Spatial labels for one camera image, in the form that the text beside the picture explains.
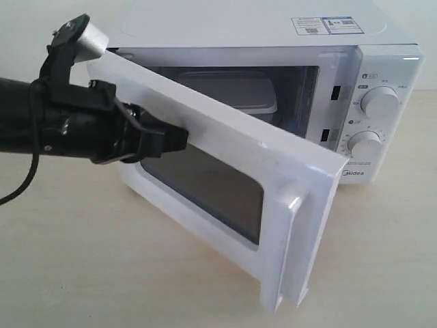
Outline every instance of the microwave top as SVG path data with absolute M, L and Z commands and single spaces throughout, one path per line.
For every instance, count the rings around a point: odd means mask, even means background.
M 370 0 L 134 0 L 110 48 L 416 44 Z

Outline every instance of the label sticker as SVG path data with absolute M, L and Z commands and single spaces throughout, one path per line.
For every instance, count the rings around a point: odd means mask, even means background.
M 320 17 L 292 18 L 294 28 L 300 36 L 327 35 L 328 29 Z
M 350 16 L 322 17 L 329 34 L 364 34 L 363 30 Z

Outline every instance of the midea logo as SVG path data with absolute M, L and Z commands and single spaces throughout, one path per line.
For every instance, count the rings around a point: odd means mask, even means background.
M 343 171 L 344 176 L 364 176 L 364 172 L 362 171 L 349 171 L 348 169 L 345 169 Z

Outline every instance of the white wall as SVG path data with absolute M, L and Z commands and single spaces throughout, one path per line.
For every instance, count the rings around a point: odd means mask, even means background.
M 403 25 L 425 51 L 427 59 L 417 88 L 437 89 L 437 42 L 434 37 L 437 0 L 418 0 L 420 4 L 411 0 L 375 1 Z M 33 80 L 46 57 L 44 47 L 51 41 L 52 30 L 84 12 L 91 16 L 95 25 L 106 29 L 111 24 L 111 17 L 127 2 L 129 0 L 2 0 L 0 77 Z M 84 83 L 85 80 L 83 67 L 75 68 L 72 82 Z

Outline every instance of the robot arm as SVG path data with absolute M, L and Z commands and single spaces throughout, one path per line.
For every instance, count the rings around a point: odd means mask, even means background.
M 67 22 L 53 35 L 38 79 L 25 83 L 0 78 L 0 152 L 33 154 L 35 171 L 40 154 L 105 164 L 134 163 L 185 149 L 186 130 L 158 120 L 138 105 L 122 103 L 115 97 L 114 84 L 70 84 L 74 63 L 101 57 L 108 43 L 87 15 Z

